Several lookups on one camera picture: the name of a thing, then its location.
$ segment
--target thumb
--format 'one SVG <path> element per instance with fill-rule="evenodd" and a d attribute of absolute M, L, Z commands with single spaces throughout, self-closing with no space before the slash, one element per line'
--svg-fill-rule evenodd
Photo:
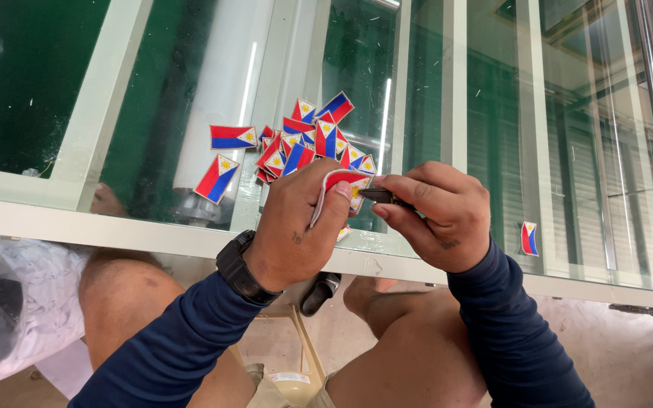
<path fill-rule="evenodd" d="M 336 183 L 324 195 L 322 212 L 311 229 L 319 240 L 337 241 L 339 231 L 344 227 L 349 217 L 352 187 L 347 181 Z"/>
<path fill-rule="evenodd" d="M 371 209 L 387 225 L 402 234 L 412 248 L 427 249 L 439 243 L 427 222 L 415 211 L 396 204 L 374 204 Z"/>

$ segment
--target person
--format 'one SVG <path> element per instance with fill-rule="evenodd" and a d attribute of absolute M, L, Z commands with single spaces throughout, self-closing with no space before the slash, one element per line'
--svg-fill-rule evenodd
<path fill-rule="evenodd" d="M 348 218 L 349 185 L 332 187 L 309 224 L 323 178 L 338 168 L 321 159 L 271 185 L 242 254 L 264 291 L 308 280 L 329 260 Z M 493 406 L 593 407 L 524 292 L 520 267 L 491 239 L 489 194 L 480 182 L 426 162 L 404 176 L 375 177 L 374 185 L 424 215 L 372 206 L 425 262 L 446 271 L 449 291 L 384 293 L 394 281 L 357 277 L 345 305 L 379 340 L 330 376 L 309 406 L 467 407 L 487 389 Z M 70 406 L 291 406 L 263 366 L 244 369 L 227 351 L 263 305 L 237 293 L 223 272 L 184 291 L 149 254 L 100 250 L 79 293 L 95 371 Z"/>

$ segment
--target shorts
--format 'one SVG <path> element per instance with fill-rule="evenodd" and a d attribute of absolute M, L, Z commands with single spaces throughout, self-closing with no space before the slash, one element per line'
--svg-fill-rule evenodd
<path fill-rule="evenodd" d="M 256 385 L 256 394 L 253 394 L 246 408 L 295 408 L 295 405 L 282 395 L 276 384 L 268 376 L 263 375 L 262 364 L 248 365 L 244 369 Z M 336 408 L 327 394 L 326 385 L 330 378 L 331 376 L 326 378 L 322 388 L 306 408 Z"/>

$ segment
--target glass tabletop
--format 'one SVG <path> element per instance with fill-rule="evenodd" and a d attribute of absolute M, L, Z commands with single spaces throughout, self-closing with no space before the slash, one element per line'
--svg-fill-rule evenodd
<path fill-rule="evenodd" d="M 17 175 L 0 174 L 0 199 L 255 228 L 260 151 L 212 150 L 209 125 L 282 128 L 296 98 L 321 107 L 344 91 L 355 109 L 339 127 L 379 173 L 442 161 L 478 178 L 495 242 L 526 272 L 653 289 L 653 115 L 633 0 L 79 7 L 0 2 L 0 173 Z M 52 10 L 57 23 L 41 17 Z M 38 20 L 5 26 L 24 11 Z M 94 64 L 112 49 L 106 83 Z M 218 205 L 193 192 L 216 153 L 240 164 Z M 337 246 L 416 257 L 368 207 Z"/>

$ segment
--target white roller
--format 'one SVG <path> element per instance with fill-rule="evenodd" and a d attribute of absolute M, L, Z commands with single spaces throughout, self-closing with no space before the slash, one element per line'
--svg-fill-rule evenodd
<path fill-rule="evenodd" d="M 220 0 L 205 49 L 174 190 L 194 188 L 216 154 L 243 163 L 243 150 L 211 150 L 209 125 L 252 125 L 274 0 Z M 257 128 L 263 124 L 253 124 Z M 240 172 L 226 190 L 235 199 Z"/>

